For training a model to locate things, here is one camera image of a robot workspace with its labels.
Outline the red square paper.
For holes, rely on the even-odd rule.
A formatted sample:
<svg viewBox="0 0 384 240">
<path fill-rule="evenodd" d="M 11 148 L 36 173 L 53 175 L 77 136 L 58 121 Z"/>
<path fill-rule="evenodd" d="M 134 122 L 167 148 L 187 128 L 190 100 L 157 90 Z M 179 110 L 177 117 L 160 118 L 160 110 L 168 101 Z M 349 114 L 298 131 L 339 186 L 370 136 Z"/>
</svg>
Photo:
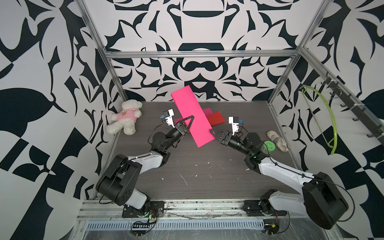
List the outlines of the red square paper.
<svg viewBox="0 0 384 240">
<path fill-rule="evenodd" d="M 206 117 L 212 127 L 226 122 L 221 112 L 214 112 L 212 114 L 206 115 Z"/>
</svg>

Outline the magenta paper sheet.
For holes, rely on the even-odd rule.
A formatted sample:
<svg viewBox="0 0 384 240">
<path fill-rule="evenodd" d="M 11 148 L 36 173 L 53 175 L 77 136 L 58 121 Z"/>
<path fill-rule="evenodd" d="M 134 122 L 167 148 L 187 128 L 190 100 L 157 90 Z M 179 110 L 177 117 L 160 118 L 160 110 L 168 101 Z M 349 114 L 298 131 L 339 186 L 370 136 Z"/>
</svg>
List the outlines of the magenta paper sheet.
<svg viewBox="0 0 384 240">
<path fill-rule="evenodd" d="M 197 147 L 200 148 L 214 140 L 215 137 L 211 134 L 212 126 L 190 86 L 173 92 L 171 96 L 184 119 L 194 117 L 193 121 L 188 125 L 191 125 L 190 133 Z"/>
<path fill-rule="evenodd" d="M 203 109 L 203 112 L 206 116 L 210 115 L 213 113 L 213 111 L 210 109 L 210 108 L 207 108 L 207 109 Z M 177 122 L 179 122 L 180 120 L 182 120 L 183 118 L 178 118 L 178 119 L 174 119 L 174 123 L 176 124 Z"/>
</svg>

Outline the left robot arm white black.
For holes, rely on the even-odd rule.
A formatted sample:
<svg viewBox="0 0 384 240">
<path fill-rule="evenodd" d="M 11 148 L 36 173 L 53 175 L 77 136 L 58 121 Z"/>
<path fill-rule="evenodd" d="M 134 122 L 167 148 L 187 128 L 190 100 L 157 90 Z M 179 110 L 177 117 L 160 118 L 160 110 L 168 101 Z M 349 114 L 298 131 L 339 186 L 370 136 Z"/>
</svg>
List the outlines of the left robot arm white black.
<svg viewBox="0 0 384 240">
<path fill-rule="evenodd" d="M 143 155 L 126 157 L 117 155 L 101 175 L 96 191 L 118 206 L 126 205 L 140 212 L 149 212 L 151 198 L 136 189 L 140 174 L 165 165 L 170 157 L 168 149 L 176 148 L 180 140 L 191 131 L 194 116 L 176 123 L 168 133 L 152 135 L 151 149 Z"/>
</svg>

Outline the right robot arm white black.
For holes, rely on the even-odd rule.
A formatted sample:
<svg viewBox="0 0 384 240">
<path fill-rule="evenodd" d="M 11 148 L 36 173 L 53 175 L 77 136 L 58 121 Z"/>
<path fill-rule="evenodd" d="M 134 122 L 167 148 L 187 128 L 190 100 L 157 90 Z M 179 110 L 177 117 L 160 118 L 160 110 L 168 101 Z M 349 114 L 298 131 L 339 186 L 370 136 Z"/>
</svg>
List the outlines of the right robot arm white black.
<svg viewBox="0 0 384 240">
<path fill-rule="evenodd" d="M 330 230 L 349 209 L 343 197 L 343 187 L 322 172 L 303 172 L 273 159 L 265 142 L 256 133 L 240 138 L 228 131 L 211 130 L 222 145 L 245 155 L 247 167 L 271 177 L 295 190 L 294 194 L 271 189 L 261 196 L 256 212 L 271 216 L 278 211 L 296 213 L 310 218 L 319 227 Z"/>
</svg>

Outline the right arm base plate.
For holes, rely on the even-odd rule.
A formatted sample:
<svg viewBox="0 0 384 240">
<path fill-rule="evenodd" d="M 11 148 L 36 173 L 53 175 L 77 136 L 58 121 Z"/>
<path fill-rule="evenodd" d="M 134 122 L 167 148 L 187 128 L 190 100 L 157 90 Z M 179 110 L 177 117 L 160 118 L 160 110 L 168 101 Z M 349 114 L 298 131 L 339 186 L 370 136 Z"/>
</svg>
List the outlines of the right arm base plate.
<svg viewBox="0 0 384 240">
<path fill-rule="evenodd" d="M 249 217 L 286 216 L 286 211 L 275 210 L 268 200 L 245 200 L 242 207 Z"/>
</svg>

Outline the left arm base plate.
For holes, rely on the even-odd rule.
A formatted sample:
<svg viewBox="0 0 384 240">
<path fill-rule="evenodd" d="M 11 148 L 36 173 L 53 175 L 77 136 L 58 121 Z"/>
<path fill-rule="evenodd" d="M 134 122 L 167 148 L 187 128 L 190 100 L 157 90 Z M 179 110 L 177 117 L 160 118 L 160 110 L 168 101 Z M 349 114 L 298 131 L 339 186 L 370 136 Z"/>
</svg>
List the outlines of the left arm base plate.
<svg viewBox="0 0 384 240">
<path fill-rule="evenodd" d="M 147 201 L 141 209 L 136 209 L 132 206 L 124 205 L 122 218 L 145 218 L 150 214 L 162 214 L 164 212 L 164 201 Z"/>
</svg>

